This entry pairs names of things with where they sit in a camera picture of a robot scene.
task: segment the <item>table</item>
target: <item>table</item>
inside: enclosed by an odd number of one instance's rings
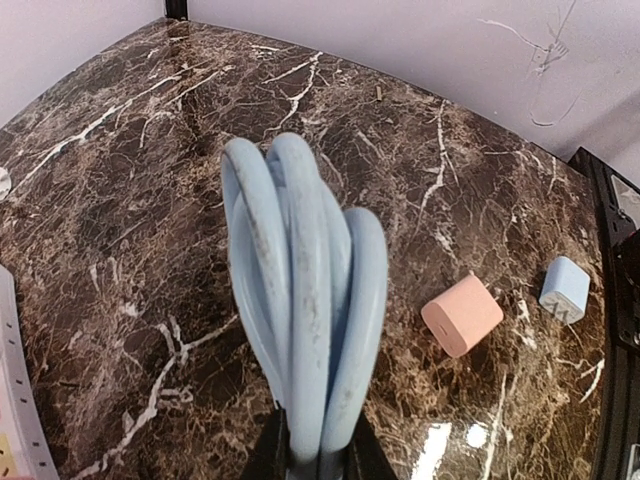
[[[160,20],[0,130],[16,277],[43,428],[62,478],[236,478],[272,407],[232,298],[219,156],[304,136],[389,246],[365,407],[401,480],[587,479],[604,365],[587,181],[436,95],[331,55]],[[592,279],[573,328],[537,305],[557,255]],[[419,316],[469,271],[504,322],[461,359]]]

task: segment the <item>black object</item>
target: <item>black object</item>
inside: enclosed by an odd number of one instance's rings
[[[277,409],[267,419],[240,480],[285,480],[288,451],[287,417]],[[398,480],[364,414],[346,455],[344,480]]]
[[[165,12],[167,18],[188,20],[187,0],[165,0]]]
[[[640,233],[620,210],[611,177],[632,184],[583,148],[569,165],[591,180],[605,284],[604,395],[591,478],[626,479],[640,467]]]

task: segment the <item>brown marble tabletop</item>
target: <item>brown marble tabletop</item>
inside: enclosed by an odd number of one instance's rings
[[[321,52],[158,21],[0,130],[0,263],[62,478],[233,479],[269,390],[231,294],[222,146],[312,145],[345,206],[381,219],[389,300],[366,413],[401,480],[587,479],[604,364],[589,187],[442,98]],[[537,304],[567,255],[586,317]],[[505,320],[447,357],[422,305],[472,270]]]

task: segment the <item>white wall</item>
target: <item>white wall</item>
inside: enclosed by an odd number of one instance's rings
[[[0,127],[95,54],[164,15],[162,0],[0,0]]]
[[[585,146],[640,185],[636,0],[189,0],[189,11],[390,73],[565,159]]]

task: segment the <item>white round object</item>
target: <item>white round object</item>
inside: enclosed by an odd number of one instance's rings
[[[5,168],[0,167],[0,201],[7,198],[11,191],[11,177]]]

